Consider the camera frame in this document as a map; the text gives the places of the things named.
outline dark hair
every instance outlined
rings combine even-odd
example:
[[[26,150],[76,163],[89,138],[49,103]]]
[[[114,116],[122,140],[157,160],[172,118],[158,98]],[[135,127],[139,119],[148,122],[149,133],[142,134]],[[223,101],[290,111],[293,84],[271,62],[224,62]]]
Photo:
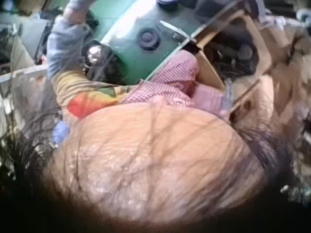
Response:
[[[53,187],[43,185],[42,171],[53,154],[49,135],[54,127],[53,123],[43,122],[55,111],[57,108],[32,118],[18,136],[6,134],[2,138],[0,211],[4,225],[13,227],[15,232],[114,232],[116,225],[124,232],[267,232],[275,228],[278,232],[281,229],[287,232],[291,228],[284,221],[300,222],[301,214],[307,212],[299,205],[288,203],[287,197],[280,194],[280,188],[291,179],[292,158],[286,139],[259,129],[237,129],[251,153],[234,165],[225,166],[212,187],[197,193],[193,201],[187,203],[189,211],[180,222],[167,226],[128,225],[121,220],[103,219],[92,214],[90,207],[76,203],[74,197],[62,199],[57,191],[51,192]],[[251,194],[253,198],[242,205],[220,211],[219,200],[243,185],[248,172],[252,171],[254,157],[265,172],[262,185]],[[14,166],[15,174],[5,176],[9,164]],[[198,221],[187,222],[189,217]]]

